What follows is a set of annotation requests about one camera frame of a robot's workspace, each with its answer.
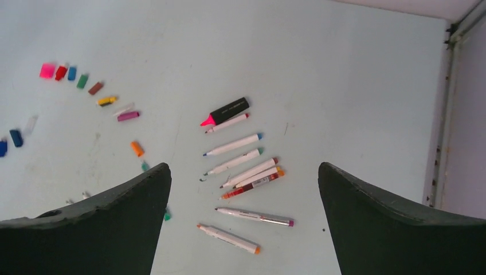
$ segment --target pink highlighter tip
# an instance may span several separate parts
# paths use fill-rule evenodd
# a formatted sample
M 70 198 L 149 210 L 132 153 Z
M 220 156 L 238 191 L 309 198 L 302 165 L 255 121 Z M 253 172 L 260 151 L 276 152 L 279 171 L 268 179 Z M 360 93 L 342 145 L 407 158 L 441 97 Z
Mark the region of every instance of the pink highlighter tip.
M 216 122 L 214 122 L 212 115 L 209 115 L 209 117 L 205 121 L 203 121 L 203 123 L 201 123 L 201 126 L 206 126 L 209 124 L 216 124 Z

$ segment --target orange marker cap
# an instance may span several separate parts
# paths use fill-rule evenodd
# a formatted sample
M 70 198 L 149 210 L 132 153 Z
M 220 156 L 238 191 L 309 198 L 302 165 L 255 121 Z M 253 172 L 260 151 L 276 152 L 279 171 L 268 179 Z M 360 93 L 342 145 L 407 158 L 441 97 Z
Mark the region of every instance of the orange marker cap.
M 143 151 L 143 149 L 140 146 L 140 144 L 138 144 L 138 142 L 132 142 L 132 143 L 130 143 L 130 145 L 132 146 L 132 149 L 134 150 L 135 155 L 137 155 L 138 157 L 143 156 L 143 154 L 145 152 Z

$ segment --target white marker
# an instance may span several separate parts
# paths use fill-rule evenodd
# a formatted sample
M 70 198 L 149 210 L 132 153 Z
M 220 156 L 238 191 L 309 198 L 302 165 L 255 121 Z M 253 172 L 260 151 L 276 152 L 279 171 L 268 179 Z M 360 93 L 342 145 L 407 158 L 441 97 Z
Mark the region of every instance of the white marker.
M 256 175 L 260 172 L 267 170 L 268 168 L 275 166 L 278 162 L 279 162 L 279 160 L 277 158 L 269 159 L 266 162 L 261 163 L 261 164 L 255 166 L 255 167 L 251 168 L 250 170 L 243 172 L 243 173 L 235 176 L 234 178 L 229 179 L 225 184 L 220 186 L 220 188 L 234 186 L 234 185 L 240 183 L 241 181 L 248 179 L 249 177 L 251 177 L 253 175 Z
M 234 159 L 232 159 L 228 162 L 225 162 L 222 165 L 216 166 L 211 171 L 205 173 L 204 176 L 212 175 L 212 174 L 219 174 L 219 173 L 226 171 L 230 168 L 233 168 L 233 167 L 235 167 L 235 166 L 237 166 L 241 163 L 244 163 L 244 162 L 247 162 L 251 159 L 254 159 L 254 158 L 258 157 L 259 155 L 261 155 L 262 153 L 263 153 L 263 148 L 255 149 L 255 150 L 250 151 L 246 154 L 238 156 L 238 157 L 236 157 L 236 158 L 234 158 Z
M 259 254 L 260 247 L 255 245 L 251 242 L 245 241 L 244 239 L 238 238 L 236 236 L 230 235 L 226 232 L 220 231 L 212 226 L 204 226 L 198 225 L 198 228 L 202 231 L 206 232 L 209 236 L 213 236 L 214 238 L 218 238 L 222 241 L 230 243 L 238 248 L 245 249 L 246 251 L 252 254 Z
M 213 128 L 207 130 L 205 133 L 216 132 L 218 130 L 221 130 L 223 128 L 226 128 L 228 126 L 231 126 L 233 124 L 236 124 L 236 123 L 238 123 L 240 121 L 246 120 L 249 116 L 250 116 L 249 113 L 244 113 L 243 115 L 239 115 L 239 116 L 237 116 L 237 117 L 235 117 L 233 119 L 230 119 L 230 120 L 225 121 L 225 122 L 223 122 L 223 123 L 221 123 L 219 125 L 214 126 Z
M 32 116 L 31 118 L 29 118 L 29 121 L 27 121 L 27 125 L 25 126 L 22 132 L 24 136 L 30 136 L 32 131 L 34 131 L 34 127 L 36 126 L 36 122 L 38 118 L 39 116 Z
M 135 103 L 130 103 L 130 104 L 127 104 L 123 107 L 121 107 L 120 109 L 116 110 L 114 113 L 113 113 L 113 116 L 119 116 L 121 115 L 122 113 L 125 113 L 125 112 L 128 112 L 128 111 L 131 111 L 135 108 Z
M 270 175 L 273 175 L 275 173 L 278 173 L 280 170 L 281 170 L 281 168 L 279 166 L 265 170 L 261 173 L 256 174 L 255 176 L 251 176 L 248 179 L 241 181 L 240 183 L 233 186 L 233 189 L 240 188 L 242 186 L 247 185 L 248 183 L 252 183 L 252 182 L 257 181 L 259 179 L 262 179 L 266 176 L 270 176 Z
M 215 210 L 220 213 L 231 215 L 242 219 L 251 219 L 253 221 L 269 222 L 275 225 L 284 225 L 284 226 L 293 227 L 293 220 L 289 218 L 276 217 L 276 216 L 271 216 L 266 214 L 257 214 L 246 210 L 236 210 L 231 208 L 215 208 Z
M 262 134 L 256 133 L 256 134 L 251 135 L 251 136 L 243 137 L 242 139 L 237 140 L 235 142 L 230 142 L 230 143 L 225 144 L 223 146 L 219 146 L 215 149 L 212 149 L 211 151 L 204 153 L 203 156 L 216 156 L 216 155 L 222 154 L 224 152 L 228 152 L 228 151 L 234 150 L 236 148 L 243 147 L 243 146 L 248 145 L 250 143 L 257 142 L 262 138 L 263 138 Z

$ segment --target silver pen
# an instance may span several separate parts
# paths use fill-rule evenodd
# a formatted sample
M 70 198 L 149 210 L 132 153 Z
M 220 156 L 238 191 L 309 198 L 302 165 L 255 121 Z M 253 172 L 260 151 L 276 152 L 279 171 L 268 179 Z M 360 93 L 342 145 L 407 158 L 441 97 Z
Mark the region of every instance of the silver pen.
M 226 215 L 231 215 L 242 219 L 251 219 L 254 221 L 269 222 L 275 225 L 284 225 L 284 226 L 293 227 L 294 224 L 293 220 L 289 218 L 275 217 L 272 215 L 259 214 L 259 213 L 254 213 L 246 210 L 237 210 L 237 209 L 230 209 L 230 208 L 215 208 L 215 210 Z

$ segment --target metal edge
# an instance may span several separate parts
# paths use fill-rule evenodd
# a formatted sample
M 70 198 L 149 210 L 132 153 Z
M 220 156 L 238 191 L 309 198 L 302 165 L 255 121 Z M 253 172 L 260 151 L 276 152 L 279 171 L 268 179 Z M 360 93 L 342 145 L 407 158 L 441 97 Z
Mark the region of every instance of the metal edge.
M 442 133 L 444 129 L 444 114 L 447 102 L 447 90 L 449 87 L 448 77 L 451 69 L 452 51 L 446 45 L 443 46 L 442 64 L 438 76 L 439 87 L 437 88 L 436 102 L 434 105 L 434 121 L 432 122 L 432 133 L 430 136 L 430 145 L 428 161 L 425 170 L 424 192 L 422 204 L 434 207 L 434 197 L 436 196 L 437 181 L 437 148 L 442 142 Z
M 455 44 L 472 29 L 486 15 L 486 1 L 481 0 L 470 12 L 458 22 L 457 29 L 450 36 L 450 42 Z
M 454 106 L 454 95 L 456 93 L 456 83 L 458 75 L 460 59 L 460 44 L 456 45 L 452 50 L 452 58 L 450 62 L 449 71 L 449 85 L 447 87 L 447 96 L 445 102 L 445 111 L 443 115 L 443 124 L 440 135 L 440 148 L 437 150 L 438 166 L 436 168 L 436 190 L 433 195 L 433 205 L 441 209 L 444 205 L 444 188 L 447 181 L 447 164 L 448 164 L 448 148 L 452 127 L 452 116 Z

